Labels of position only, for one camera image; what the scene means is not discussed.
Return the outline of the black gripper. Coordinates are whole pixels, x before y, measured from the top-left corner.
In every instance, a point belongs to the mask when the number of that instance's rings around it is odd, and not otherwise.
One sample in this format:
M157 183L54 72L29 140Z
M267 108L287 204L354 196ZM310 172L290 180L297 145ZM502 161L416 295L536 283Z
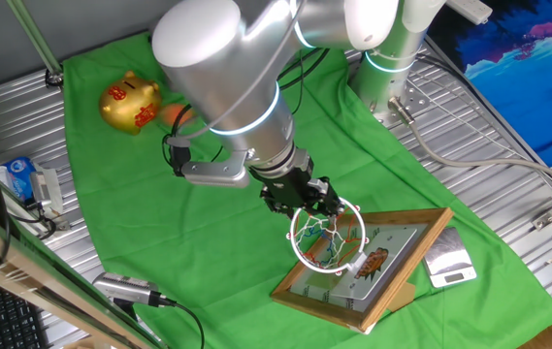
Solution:
M250 167L250 174L263 183L260 198L273 213L292 217L298 207L311 215L334 217L344 212L344 203L327 176L311 178L313 162L294 165L280 177L267 178Z

